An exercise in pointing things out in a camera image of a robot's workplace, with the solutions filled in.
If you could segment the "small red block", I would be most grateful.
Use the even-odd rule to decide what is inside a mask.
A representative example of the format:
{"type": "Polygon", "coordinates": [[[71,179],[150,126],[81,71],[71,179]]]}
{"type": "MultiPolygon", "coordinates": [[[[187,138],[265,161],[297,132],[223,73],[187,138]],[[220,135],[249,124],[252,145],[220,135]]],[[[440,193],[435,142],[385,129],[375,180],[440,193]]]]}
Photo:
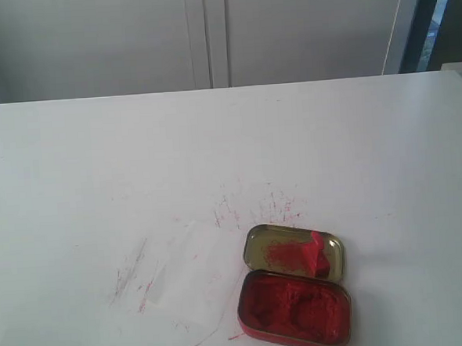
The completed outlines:
{"type": "Polygon", "coordinates": [[[326,278],[330,273],[330,262],[323,253],[324,240],[319,232],[310,232],[311,240],[299,245],[301,263],[305,273],[313,278],[326,278]]]}

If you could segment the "red tin with red powder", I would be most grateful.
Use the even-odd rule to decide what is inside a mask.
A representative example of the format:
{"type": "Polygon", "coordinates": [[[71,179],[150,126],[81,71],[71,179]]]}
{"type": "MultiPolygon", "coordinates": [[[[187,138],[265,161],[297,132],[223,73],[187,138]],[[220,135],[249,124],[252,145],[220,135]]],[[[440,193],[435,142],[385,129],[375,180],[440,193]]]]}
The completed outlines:
{"type": "Polygon", "coordinates": [[[254,270],[245,278],[237,318],[248,336],[286,346],[346,346],[349,293],[336,283],[254,270]]]}

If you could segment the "gold tin lid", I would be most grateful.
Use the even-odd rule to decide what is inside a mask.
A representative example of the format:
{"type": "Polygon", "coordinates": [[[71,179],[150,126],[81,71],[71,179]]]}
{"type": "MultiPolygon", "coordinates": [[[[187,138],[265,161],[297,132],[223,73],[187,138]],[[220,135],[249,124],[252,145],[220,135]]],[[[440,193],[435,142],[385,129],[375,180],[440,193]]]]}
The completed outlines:
{"type": "MultiPolygon", "coordinates": [[[[299,245],[311,240],[310,229],[280,225],[256,225],[249,230],[244,246],[244,263],[251,270],[264,270],[308,277],[301,263],[299,245]]],[[[321,279],[340,283],[345,271],[345,247],[334,234],[318,231],[324,241],[323,253],[330,262],[330,273],[321,279]]]]}

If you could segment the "white cabinet doors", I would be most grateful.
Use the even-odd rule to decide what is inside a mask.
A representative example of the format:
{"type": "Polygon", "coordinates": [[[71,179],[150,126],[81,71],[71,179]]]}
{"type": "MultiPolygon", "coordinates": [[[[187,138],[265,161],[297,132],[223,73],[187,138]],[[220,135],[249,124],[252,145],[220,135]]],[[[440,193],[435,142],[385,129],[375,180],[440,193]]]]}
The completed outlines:
{"type": "Polygon", "coordinates": [[[0,0],[0,103],[396,74],[417,0],[0,0]]]}

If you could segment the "dark window frame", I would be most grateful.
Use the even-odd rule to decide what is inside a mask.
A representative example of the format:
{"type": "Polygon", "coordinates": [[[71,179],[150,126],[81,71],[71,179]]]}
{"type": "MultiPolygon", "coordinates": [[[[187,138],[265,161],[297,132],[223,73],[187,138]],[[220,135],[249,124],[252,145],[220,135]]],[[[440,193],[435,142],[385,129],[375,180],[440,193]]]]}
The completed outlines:
{"type": "Polygon", "coordinates": [[[426,72],[449,0],[417,0],[400,74],[426,72]]]}

